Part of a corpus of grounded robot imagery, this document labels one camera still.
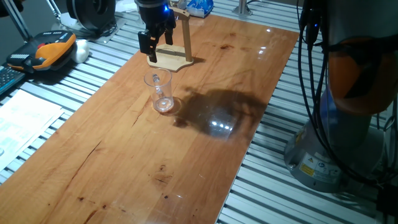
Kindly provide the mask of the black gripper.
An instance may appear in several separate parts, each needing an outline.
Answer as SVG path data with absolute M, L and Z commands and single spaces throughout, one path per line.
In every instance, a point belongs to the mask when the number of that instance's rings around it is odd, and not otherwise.
M 145 31 L 138 32 L 141 53 L 151 62 L 157 63 L 156 46 L 158 38 L 152 34 L 164 34 L 165 43 L 173 45 L 173 32 L 176 27 L 174 11 L 169 8 L 168 0 L 136 0 L 141 19 L 146 25 Z

